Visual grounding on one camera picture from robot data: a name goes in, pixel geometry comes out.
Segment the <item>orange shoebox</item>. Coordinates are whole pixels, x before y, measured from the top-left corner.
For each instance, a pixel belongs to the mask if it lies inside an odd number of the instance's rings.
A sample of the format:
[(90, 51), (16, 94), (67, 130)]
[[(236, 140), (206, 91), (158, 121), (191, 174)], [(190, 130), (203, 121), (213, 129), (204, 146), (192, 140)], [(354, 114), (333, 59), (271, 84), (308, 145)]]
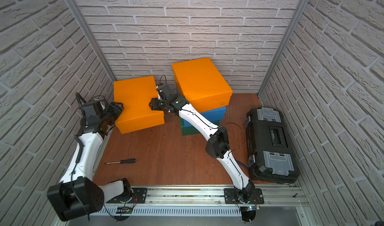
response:
[(181, 96), (200, 113), (229, 105), (233, 90), (211, 59), (172, 64), (174, 80)]
[(116, 127), (127, 134), (165, 123), (162, 111), (151, 110), (151, 99), (157, 98), (153, 76), (114, 82), (114, 101), (123, 104), (123, 111), (116, 120)]

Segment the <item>blue shoebox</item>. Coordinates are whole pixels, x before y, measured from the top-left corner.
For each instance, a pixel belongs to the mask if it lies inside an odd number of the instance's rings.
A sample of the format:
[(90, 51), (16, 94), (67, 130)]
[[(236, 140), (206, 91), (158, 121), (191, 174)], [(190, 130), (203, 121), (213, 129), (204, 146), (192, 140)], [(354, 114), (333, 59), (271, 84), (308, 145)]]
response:
[(202, 112), (201, 115), (213, 124), (219, 126), (220, 121), (223, 120), (226, 111), (226, 107), (221, 107), (210, 111)]

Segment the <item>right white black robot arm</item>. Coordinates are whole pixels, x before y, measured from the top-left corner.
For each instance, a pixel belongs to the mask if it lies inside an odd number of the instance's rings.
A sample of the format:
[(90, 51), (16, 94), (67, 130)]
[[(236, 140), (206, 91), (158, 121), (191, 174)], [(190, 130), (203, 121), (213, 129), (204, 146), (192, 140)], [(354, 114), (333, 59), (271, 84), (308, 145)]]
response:
[(151, 110), (174, 113), (197, 129), (207, 141), (208, 155), (218, 160), (230, 176), (238, 193), (237, 201), (247, 204), (253, 196), (255, 185), (236, 162), (229, 146), (227, 129), (203, 117), (186, 98), (174, 94), (169, 85), (161, 84), (156, 90), (158, 96), (149, 103)]

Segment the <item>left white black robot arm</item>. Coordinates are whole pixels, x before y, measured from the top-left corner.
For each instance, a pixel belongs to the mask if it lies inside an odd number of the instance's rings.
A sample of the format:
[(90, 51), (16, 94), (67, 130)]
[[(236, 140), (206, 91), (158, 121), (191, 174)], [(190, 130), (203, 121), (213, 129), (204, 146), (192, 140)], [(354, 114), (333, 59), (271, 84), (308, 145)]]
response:
[(122, 196), (133, 197), (129, 181), (124, 178), (104, 186), (93, 182), (92, 172), (98, 151), (115, 121), (123, 112), (122, 103), (108, 103), (103, 96), (86, 101), (79, 93), (76, 100), (82, 113), (80, 129), (74, 135), (75, 153), (59, 183), (49, 187), (47, 197), (61, 221), (67, 222), (100, 211), (104, 204)]

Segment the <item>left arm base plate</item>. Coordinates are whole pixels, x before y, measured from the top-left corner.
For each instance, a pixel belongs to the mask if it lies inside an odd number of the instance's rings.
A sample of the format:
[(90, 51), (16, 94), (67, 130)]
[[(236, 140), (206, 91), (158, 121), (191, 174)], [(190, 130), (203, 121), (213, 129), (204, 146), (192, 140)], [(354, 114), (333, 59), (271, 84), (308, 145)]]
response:
[(107, 204), (133, 204), (135, 202), (134, 196), (136, 196), (138, 204), (144, 204), (148, 188), (131, 188), (131, 193), (129, 194), (121, 194), (119, 196), (114, 197), (113, 199), (107, 201)]

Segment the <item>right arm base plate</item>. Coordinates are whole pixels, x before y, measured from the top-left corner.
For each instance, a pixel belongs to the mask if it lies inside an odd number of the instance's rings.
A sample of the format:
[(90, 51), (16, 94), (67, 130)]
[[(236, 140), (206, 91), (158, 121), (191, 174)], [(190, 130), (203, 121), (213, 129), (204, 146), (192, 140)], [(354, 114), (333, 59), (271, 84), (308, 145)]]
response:
[(262, 190), (259, 188), (255, 188), (252, 193), (242, 192), (235, 188), (225, 188), (224, 197), (225, 203), (229, 205), (262, 205), (265, 203)]

